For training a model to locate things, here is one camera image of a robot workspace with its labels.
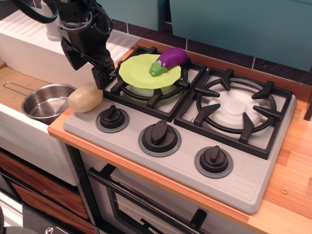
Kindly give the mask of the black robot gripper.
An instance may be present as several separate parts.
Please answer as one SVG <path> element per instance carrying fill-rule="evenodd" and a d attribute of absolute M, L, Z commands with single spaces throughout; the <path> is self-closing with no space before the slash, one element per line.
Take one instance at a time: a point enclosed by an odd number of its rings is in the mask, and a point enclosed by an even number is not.
<path fill-rule="evenodd" d="M 104 90 L 115 78 L 115 66 L 106 48 L 113 22 L 95 0 L 58 0 L 58 31 L 61 47 L 74 70 L 86 63 L 98 89 Z"/>

